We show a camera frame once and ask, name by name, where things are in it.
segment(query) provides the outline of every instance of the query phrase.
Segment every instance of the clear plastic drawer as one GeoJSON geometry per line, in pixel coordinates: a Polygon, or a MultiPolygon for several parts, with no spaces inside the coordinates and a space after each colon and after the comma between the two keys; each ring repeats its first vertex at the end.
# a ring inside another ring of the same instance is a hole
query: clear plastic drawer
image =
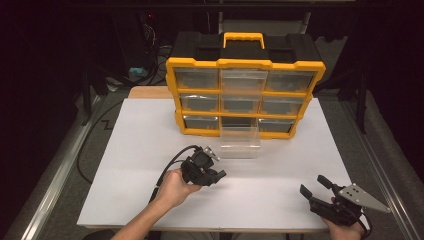
{"type": "Polygon", "coordinates": [[[223,93],[261,94],[268,71],[256,69],[221,70],[223,93]]]}
{"type": "Polygon", "coordinates": [[[174,68],[179,88],[218,89],[218,69],[174,68]]]}
{"type": "Polygon", "coordinates": [[[259,96],[221,95],[221,111],[234,113],[257,113],[259,96]]]}
{"type": "Polygon", "coordinates": [[[307,92],[315,72],[269,71],[266,91],[307,92]]]}
{"type": "Polygon", "coordinates": [[[260,132],[280,132],[288,133],[293,126],[294,120],[292,119],[258,119],[258,126],[260,132]]]}
{"type": "Polygon", "coordinates": [[[222,117],[220,144],[222,158],[255,158],[261,147],[256,118],[222,117]]]}
{"type": "Polygon", "coordinates": [[[183,119],[186,128],[211,130],[218,129],[218,117],[184,115],[183,119]]]}
{"type": "Polygon", "coordinates": [[[297,115],[303,101],[297,97],[263,97],[261,113],[297,115]]]}
{"type": "Polygon", "coordinates": [[[181,107],[189,111],[218,111],[216,94],[180,94],[181,107]]]}

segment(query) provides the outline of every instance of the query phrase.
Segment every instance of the black cable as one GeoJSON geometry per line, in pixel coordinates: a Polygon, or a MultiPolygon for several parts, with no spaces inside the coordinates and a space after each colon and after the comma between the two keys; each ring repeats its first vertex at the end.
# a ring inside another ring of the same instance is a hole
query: black cable
{"type": "Polygon", "coordinates": [[[91,181],[90,179],[88,179],[85,175],[84,175],[84,173],[82,172],[82,170],[81,170],[81,166],[80,166],[80,157],[81,157],[81,153],[82,153],[82,151],[83,151],[83,149],[84,149],[84,147],[85,147],[85,144],[86,144],[86,142],[87,142],[87,139],[90,137],[90,134],[91,134],[91,132],[93,131],[93,129],[94,129],[94,127],[100,122],[100,120],[108,113],[108,112],[110,112],[113,108],[115,108],[116,106],[118,106],[118,105],[120,105],[120,104],[122,104],[124,101],[122,100],[122,101],[119,101],[118,103],[116,103],[115,105],[113,105],[112,107],[110,107],[110,108],[108,108],[97,120],[96,120],[96,122],[91,126],[91,128],[90,128],[90,130],[88,131],[88,133],[87,133],[87,135],[85,136],[85,139],[84,139],[84,141],[83,141],[83,143],[82,143],[82,145],[81,145],[81,148],[80,148],[80,150],[78,151],[78,155],[77,155],[77,170],[78,170],[78,173],[81,175],[81,177],[85,180],[85,181],[87,181],[89,184],[92,184],[93,183],[93,181],[91,181]]]}
{"type": "Polygon", "coordinates": [[[362,213],[362,214],[364,215],[364,217],[367,220],[368,225],[370,227],[370,229],[367,231],[367,228],[364,226],[364,224],[362,223],[362,221],[360,221],[360,223],[359,223],[359,224],[362,224],[361,226],[365,229],[365,232],[366,232],[366,234],[361,239],[365,239],[365,238],[369,237],[371,235],[371,233],[372,233],[372,223],[371,223],[371,220],[368,218],[368,216],[365,215],[365,213],[362,213]]]}
{"type": "Polygon", "coordinates": [[[155,199],[156,194],[158,193],[159,187],[162,184],[163,181],[163,177],[165,176],[165,173],[168,171],[168,169],[177,161],[177,158],[179,158],[181,156],[181,154],[183,154],[185,151],[194,148],[196,150],[201,149],[199,146],[197,145],[190,145],[188,147],[183,148],[179,153],[177,153],[177,155],[175,155],[174,158],[172,158],[172,160],[168,163],[168,165],[165,167],[165,169],[162,171],[162,174],[160,175],[158,181],[156,182],[156,186],[155,189],[153,190],[152,196],[150,197],[149,203],[153,201],[153,199],[155,199]]]}
{"type": "Polygon", "coordinates": [[[166,79],[165,78],[162,78],[161,80],[159,80],[159,81],[157,81],[157,82],[155,82],[155,86],[159,86],[158,84],[160,84],[160,83],[163,83],[163,82],[166,82],[166,79]]]}
{"type": "Polygon", "coordinates": [[[365,224],[361,221],[361,219],[359,217],[357,217],[350,209],[344,208],[344,210],[346,212],[348,212],[350,215],[352,215],[352,217],[354,217],[356,219],[356,221],[359,223],[359,225],[361,225],[362,229],[364,229],[365,234],[361,237],[361,239],[365,239],[365,238],[369,237],[371,235],[371,232],[372,232],[372,223],[371,223],[371,220],[368,218],[368,216],[365,215],[365,213],[362,212],[362,215],[364,215],[364,217],[367,220],[368,225],[370,227],[369,230],[367,229],[367,227],[365,227],[365,224]]]}
{"type": "Polygon", "coordinates": [[[151,85],[152,85],[153,79],[155,79],[155,77],[156,77],[156,75],[157,75],[157,73],[158,73],[158,70],[159,70],[159,64],[158,64],[158,59],[157,59],[157,57],[156,57],[156,58],[155,58],[155,68],[154,68],[154,74],[153,74],[153,76],[150,78],[149,82],[147,82],[146,86],[151,86],[151,85]]]}

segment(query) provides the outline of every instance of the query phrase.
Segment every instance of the human hand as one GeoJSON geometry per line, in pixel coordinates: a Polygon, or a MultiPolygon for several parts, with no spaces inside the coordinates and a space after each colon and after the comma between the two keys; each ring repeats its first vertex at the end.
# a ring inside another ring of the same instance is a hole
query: human hand
{"type": "Polygon", "coordinates": [[[336,225],[323,217],[321,219],[327,224],[331,239],[333,240],[359,240],[364,235],[364,229],[357,222],[348,227],[336,225]]]}
{"type": "Polygon", "coordinates": [[[183,179],[181,169],[170,170],[165,173],[154,201],[171,209],[183,203],[188,195],[201,188],[199,185],[187,184],[183,179]]]}

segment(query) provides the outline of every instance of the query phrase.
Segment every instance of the white tabletop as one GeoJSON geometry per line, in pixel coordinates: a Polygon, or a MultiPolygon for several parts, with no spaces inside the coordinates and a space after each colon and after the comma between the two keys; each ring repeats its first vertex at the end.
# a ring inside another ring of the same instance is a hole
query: white tabletop
{"type": "MultiPolygon", "coordinates": [[[[195,144],[219,150],[219,138],[182,135],[174,109],[172,99],[125,100],[78,225],[125,225],[147,205],[162,170],[181,149],[195,144]]],[[[257,158],[223,159],[212,168],[227,176],[189,196],[154,229],[323,231],[326,227],[309,211],[300,185],[329,202],[333,194],[316,181],[319,174],[341,186],[351,184],[317,99],[293,139],[261,140],[257,158]]]]}

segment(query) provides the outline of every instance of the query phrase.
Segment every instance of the metal bracket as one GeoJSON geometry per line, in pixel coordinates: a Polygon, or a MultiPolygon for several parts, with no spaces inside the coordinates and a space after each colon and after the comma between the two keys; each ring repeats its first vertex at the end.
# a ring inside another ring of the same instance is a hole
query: metal bracket
{"type": "Polygon", "coordinates": [[[212,151],[210,146],[205,147],[205,149],[203,149],[203,152],[206,153],[206,155],[208,155],[212,159],[215,159],[216,161],[219,162],[220,158],[216,156],[216,154],[212,151]]]}
{"type": "Polygon", "coordinates": [[[379,202],[355,183],[340,190],[339,194],[343,198],[359,206],[386,213],[391,212],[390,208],[386,207],[384,204],[379,202]]]}

